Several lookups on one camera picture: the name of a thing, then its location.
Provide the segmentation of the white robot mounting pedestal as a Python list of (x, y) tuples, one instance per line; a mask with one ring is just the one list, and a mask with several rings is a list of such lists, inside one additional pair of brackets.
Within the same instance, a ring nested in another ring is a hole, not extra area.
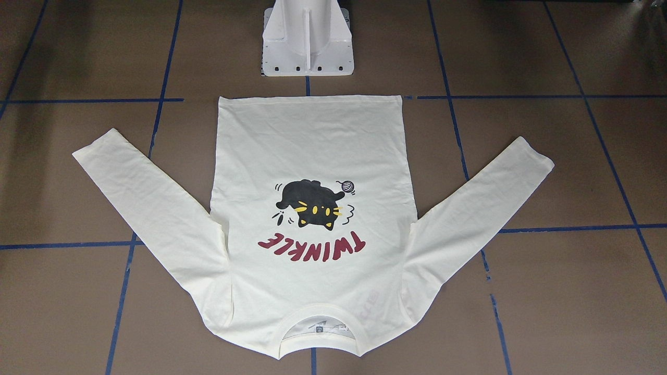
[(264, 10), (262, 38), (264, 76), (353, 74), (349, 12), (338, 1), (276, 1)]

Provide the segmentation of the cream long-sleeve cat shirt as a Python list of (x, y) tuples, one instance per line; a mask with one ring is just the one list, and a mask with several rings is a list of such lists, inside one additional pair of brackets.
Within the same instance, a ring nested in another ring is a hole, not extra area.
[(210, 210), (118, 130), (73, 157), (207, 329), (275, 359), (412, 329), (553, 170), (519, 137), (419, 217), (400, 96), (220, 98)]

